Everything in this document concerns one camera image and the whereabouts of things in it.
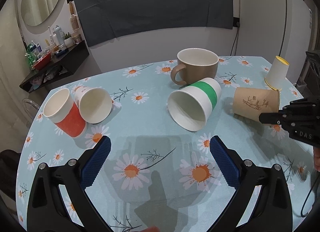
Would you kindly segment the person's right hand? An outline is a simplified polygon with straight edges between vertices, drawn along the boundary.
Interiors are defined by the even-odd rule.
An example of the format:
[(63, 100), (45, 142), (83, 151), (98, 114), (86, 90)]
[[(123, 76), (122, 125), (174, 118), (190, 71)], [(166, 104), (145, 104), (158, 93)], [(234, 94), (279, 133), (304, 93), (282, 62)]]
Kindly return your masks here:
[(320, 148), (313, 147), (313, 164), (316, 171), (320, 172)]

